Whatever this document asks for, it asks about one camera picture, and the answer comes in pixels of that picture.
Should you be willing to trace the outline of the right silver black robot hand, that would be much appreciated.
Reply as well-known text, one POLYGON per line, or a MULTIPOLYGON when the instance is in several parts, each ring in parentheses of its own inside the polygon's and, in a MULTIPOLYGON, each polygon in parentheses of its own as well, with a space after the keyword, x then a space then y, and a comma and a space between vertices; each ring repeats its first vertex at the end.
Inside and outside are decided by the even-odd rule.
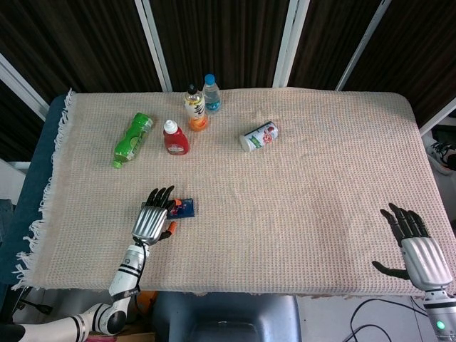
POLYGON ((419 214, 390 203, 381 209, 400 248, 404 269, 392 269, 378 261, 371 264, 380 273, 408 280, 421 291, 445 290, 453 281, 440 245, 433 239, 419 214))

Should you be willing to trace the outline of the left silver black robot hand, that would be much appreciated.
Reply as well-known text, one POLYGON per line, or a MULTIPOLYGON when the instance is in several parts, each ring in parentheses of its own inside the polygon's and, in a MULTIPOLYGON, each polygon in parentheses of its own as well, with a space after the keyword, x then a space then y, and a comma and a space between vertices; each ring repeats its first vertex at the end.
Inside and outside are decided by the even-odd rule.
POLYGON ((167 215, 175 206, 175 201, 170 199, 171 192, 175 186, 168 188, 155 188, 148 196, 145 204, 142 206, 140 213, 133 226, 133 239, 139 243, 142 242, 152 246, 160 240, 171 237, 175 231, 176 223, 169 224, 164 229, 167 215))

